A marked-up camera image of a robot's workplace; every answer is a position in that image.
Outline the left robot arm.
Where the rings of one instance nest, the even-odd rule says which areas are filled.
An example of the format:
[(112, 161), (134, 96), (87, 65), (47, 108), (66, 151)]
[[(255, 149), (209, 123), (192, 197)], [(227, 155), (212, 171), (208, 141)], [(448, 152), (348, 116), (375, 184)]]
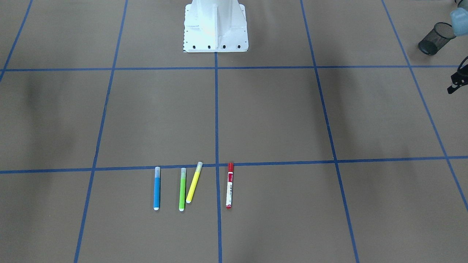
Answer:
[[(457, 8), (450, 13), (454, 34), (459, 37), (468, 34), (468, 1), (455, 0)], [(452, 84), (447, 88), (448, 94), (453, 94), (459, 88), (468, 84), (468, 57), (465, 57), (451, 76)]]

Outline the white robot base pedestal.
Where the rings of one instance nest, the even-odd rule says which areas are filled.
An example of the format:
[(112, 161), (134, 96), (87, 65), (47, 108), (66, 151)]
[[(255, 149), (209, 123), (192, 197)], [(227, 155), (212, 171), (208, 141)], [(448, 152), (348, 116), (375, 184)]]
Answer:
[(193, 0), (185, 6), (183, 52), (247, 52), (246, 8), (237, 0)]

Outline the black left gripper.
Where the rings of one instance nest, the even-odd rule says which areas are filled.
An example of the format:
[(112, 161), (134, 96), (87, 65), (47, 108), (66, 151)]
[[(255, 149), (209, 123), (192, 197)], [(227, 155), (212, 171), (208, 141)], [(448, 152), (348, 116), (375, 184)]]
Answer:
[(468, 84), (468, 57), (465, 57), (463, 61), (457, 67), (456, 72), (451, 75), (451, 85), (447, 88), (448, 94), (453, 94), (459, 88)]

